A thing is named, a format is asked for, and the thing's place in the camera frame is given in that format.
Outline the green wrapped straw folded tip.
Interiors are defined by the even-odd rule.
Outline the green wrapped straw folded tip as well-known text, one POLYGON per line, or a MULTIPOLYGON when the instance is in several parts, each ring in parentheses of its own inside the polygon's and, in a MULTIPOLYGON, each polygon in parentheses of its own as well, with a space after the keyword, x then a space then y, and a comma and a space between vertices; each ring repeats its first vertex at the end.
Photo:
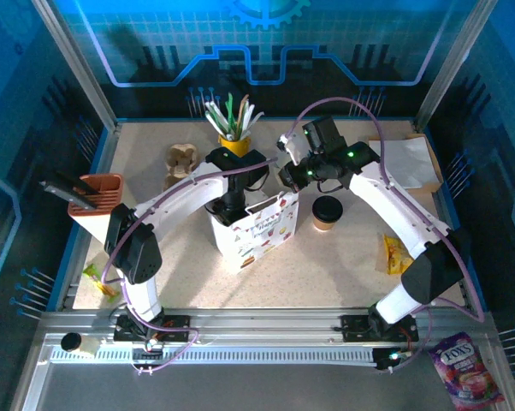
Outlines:
POLYGON ((227 117, 228 134, 230 135, 231 139, 236 135, 236 120, 234 118, 234 113, 233 113, 233 103, 234 103, 233 95, 231 92, 229 92, 228 99, 225 103, 225 106, 226 106, 226 110, 228 113, 228 117, 227 117))

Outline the small circuit board with LED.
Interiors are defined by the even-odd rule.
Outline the small circuit board with LED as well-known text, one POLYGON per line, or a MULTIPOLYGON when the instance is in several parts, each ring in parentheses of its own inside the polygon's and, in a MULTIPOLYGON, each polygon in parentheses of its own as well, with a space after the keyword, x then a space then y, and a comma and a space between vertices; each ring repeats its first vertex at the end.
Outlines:
POLYGON ((133 346, 133 358, 135 360, 159 359, 163 357, 163 345, 152 338, 133 346))

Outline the white paper wrapped straw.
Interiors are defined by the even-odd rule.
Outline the white paper wrapped straw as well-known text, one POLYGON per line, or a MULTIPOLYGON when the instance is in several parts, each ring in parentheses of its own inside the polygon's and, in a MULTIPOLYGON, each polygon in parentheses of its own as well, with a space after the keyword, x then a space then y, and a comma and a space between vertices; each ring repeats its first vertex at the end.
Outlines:
POLYGON ((221 113, 214 102, 205 102, 205 117, 216 131, 223 137, 227 137, 230 131, 227 118, 221 113))
POLYGON ((228 134, 228 120, 227 118, 222 114, 220 108, 217 106, 216 103, 211 102, 210 103, 210 113, 214 118, 214 122, 217 125, 218 129, 223 135, 228 134))

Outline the clear wrapped straw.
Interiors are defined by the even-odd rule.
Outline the clear wrapped straw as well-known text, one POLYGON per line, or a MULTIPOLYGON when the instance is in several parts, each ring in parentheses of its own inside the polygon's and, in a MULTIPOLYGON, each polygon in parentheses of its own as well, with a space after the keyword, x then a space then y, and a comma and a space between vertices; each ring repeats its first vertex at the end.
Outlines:
POLYGON ((248 136, 248 135, 250 135, 250 133, 251 133, 251 128, 253 127, 253 125, 254 125, 254 124, 255 124, 255 123, 256 123, 256 122, 257 122, 257 121, 258 121, 258 120, 259 120, 263 115, 264 115, 264 112, 263 112, 263 111, 261 111, 261 112, 259 112, 259 113, 258 113, 258 114, 257 114, 257 115, 256 115, 256 116, 255 116, 251 121, 250 121, 250 123, 248 124, 248 127, 247 127, 247 129, 246 129, 246 131, 245 131, 245 134, 244 134, 244 136, 245 136, 245 137, 246 137, 246 136, 248 136))
POLYGON ((252 119, 252 114, 253 114, 254 108, 255 108, 254 104, 249 104, 248 102, 246 103, 246 112, 245 112, 245 116, 244 116, 244 123, 243 123, 241 136, 244 135, 244 133, 248 127, 248 124, 250 123, 250 121, 252 119))

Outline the yellow snack packet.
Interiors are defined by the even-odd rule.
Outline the yellow snack packet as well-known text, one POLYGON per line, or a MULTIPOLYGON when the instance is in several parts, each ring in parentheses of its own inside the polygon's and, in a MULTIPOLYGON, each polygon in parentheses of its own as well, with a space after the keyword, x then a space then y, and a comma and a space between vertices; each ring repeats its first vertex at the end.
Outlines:
POLYGON ((387 274, 403 274, 413 263, 414 258, 409 254, 404 243, 398 237, 384 235, 382 239, 387 258, 387 274))

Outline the white printed paper bag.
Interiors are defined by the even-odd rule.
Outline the white printed paper bag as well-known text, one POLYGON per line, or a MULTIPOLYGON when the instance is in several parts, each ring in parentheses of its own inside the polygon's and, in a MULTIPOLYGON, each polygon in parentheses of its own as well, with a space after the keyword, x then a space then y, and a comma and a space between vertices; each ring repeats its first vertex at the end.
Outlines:
POLYGON ((229 269, 239 272, 294 235, 299 195, 279 192, 269 197, 263 191, 247 192, 243 218, 233 223, 224 223, 211 204, 207 207, 216 248, 229 269))

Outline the green candy packet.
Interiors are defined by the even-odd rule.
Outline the green candy packet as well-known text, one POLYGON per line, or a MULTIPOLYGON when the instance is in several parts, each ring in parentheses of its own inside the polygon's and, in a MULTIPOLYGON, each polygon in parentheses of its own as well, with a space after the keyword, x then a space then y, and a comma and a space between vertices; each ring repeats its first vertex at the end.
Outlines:
POLYGON ((117 302, 120 299, 120 291, 116 287, 115 280, 107 280, 105 283, 101 281, 101 273, 95 264, 89 264, 83 271, 82 274, 89 278, 93 286, 99 291, 99 293, 106 299, 108 303, 117 302))

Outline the black handled knife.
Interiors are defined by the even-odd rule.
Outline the black handled knife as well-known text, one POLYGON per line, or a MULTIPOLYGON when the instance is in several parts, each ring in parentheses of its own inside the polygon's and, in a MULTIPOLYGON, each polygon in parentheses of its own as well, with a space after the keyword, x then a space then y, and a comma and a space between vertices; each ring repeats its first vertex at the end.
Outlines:
POLYGON ((54 194, 56 197, 61 198, 70 204, 74 204, 83 210, 90 211, 98 208, 97 204, 89 200, 86 196, 75 192, 72 188, 68 188, 61 183, 41 181, 39 184, 45 192, 54 194))
POLYGON ((60 170, 54 170, 53 176, 60 182, 63 186, 68 189, 75 190, 76 188, 81 190, 84 194, 95 195, 99 194, 99 191, 92 186, 90 186, 85 181, 80 178, 75 178, 70 175, 67 175, 60 170))

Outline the aluminium frame post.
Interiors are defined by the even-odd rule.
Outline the aluminium frame post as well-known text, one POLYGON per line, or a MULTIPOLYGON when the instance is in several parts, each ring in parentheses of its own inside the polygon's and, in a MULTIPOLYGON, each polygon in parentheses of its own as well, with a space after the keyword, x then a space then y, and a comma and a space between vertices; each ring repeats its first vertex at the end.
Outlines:
POLYGON ((108 132, 114 133, 118 125, 114 111, 58 7, 53 0, 31 2, 102 124, 108 132))
POLYGON ((476 1, 417 112, 413 123, 417 132, 422 133, 427 127, 498 2, 476 1))

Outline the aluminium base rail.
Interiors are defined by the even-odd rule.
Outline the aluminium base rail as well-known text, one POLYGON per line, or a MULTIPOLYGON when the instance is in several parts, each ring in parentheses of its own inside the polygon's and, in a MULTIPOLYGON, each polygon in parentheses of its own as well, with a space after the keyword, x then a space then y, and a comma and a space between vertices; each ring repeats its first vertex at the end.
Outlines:
MULTIPOLYGON (((363 308, 220 308, 170 309, 168 315, 187 315, 190 326, 198 330, 203 345, 234 346, 325 346, 342 344, 334 328, 343 315, 365 315, 363 308)), ((488 313, 482 323, 449 307, 432 307, 434 341, 459 331, 476 340, 495 337, 496 328, 488 313)), ((108 340, 113 334, 109 309, 44 313, 38 328, 56 336, 69 331, 93 334, 108 340)))

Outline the orange and cream knife block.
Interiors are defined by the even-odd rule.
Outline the orange and cream knife block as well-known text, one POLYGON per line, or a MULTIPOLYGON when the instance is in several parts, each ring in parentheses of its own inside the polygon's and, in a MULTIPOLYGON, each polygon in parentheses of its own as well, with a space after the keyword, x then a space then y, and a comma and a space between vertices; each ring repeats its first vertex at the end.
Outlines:
POLYGON ((90 174, 81 176, 80 180, 97 193, 89 194, 83 188, 75 188, 74 191, 84 200, 92 202, 95 208, 86 209, 82 205, 70 202, 68 215, 103 245, 109 227, 110 214, 121 203, 124 179, 119 174, 90 174))

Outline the purple Fox's candy bag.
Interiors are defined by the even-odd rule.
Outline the purple Fox's candy bag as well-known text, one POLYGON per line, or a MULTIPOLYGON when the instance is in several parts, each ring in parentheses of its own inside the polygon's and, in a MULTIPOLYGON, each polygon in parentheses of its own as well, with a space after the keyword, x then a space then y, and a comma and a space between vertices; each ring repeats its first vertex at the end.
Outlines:
POLYGON ((442 339, 428 354, 456 411, 477 411, 505 401, 467 333, 442 339))

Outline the stack of pulp cup carriers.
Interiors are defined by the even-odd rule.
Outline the stack of pulp cup carriers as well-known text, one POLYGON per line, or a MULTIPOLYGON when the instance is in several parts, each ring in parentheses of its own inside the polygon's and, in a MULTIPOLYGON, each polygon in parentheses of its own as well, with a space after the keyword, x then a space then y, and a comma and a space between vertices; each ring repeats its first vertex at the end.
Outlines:
POLYGON ((167 190, 188 177, 198 166, 199 152, 193 144, 174 144, 166 152, 165 165, 167 174, 163 189, 167 190))

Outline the black plastic cup lid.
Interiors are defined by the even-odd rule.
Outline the black plastic cup lid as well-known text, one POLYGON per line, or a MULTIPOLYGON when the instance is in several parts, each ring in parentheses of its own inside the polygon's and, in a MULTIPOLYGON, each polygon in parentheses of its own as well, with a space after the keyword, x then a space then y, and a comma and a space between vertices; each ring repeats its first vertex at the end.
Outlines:
POLYGON ((336 223, 343 214, 343 205, 333 196, 318 197, 311 208, 314 218, 322 223, 336 223))

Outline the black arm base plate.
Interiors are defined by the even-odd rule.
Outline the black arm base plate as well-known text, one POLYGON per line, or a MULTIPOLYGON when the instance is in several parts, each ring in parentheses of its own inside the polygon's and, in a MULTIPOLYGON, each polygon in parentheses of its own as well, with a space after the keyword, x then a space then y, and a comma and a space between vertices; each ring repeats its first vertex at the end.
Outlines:
POLYGON ((160 327, 169 331, 158 331, 138 323, 128 314, 120 315, 115 322, 114 342, 143 342, 154 339, 159 343, 187 343, 190 317, 186 315, 164 315, 160 327))
POLYGON ((342 315, 340 332, 344 343, 416 343, 419 341, 417 324, 413 317, 406 316, 394 325, 387 325, 382 331, 375 330, 369 317, 342 315))

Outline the small black box with LED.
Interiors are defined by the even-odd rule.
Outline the small black box with LED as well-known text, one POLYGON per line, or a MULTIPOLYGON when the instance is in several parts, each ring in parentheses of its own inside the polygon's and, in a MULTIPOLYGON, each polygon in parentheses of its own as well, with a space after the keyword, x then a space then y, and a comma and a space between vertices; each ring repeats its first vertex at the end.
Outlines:
POLYGON ((389 371, 412 357, 412 352, 399 347, 373 348, 372 357, 376 370, 389 371))

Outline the brown paper wrapped straw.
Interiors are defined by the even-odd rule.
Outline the brown paper wrapped straw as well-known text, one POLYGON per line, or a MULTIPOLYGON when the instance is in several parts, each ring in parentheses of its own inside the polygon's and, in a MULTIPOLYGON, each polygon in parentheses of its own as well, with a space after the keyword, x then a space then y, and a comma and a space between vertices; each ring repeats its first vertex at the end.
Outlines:
POLYGON ((246 103, 249 98, 249 95, 246 94, 243 99, 240 101, 240 107, 239 107, 239 113, 237 117, 237 128, 236 128, 236 136, 238 139, 240 139, 240 136, 242 135, 242 128, 244 123, 244 116, 246 112, 246 103))

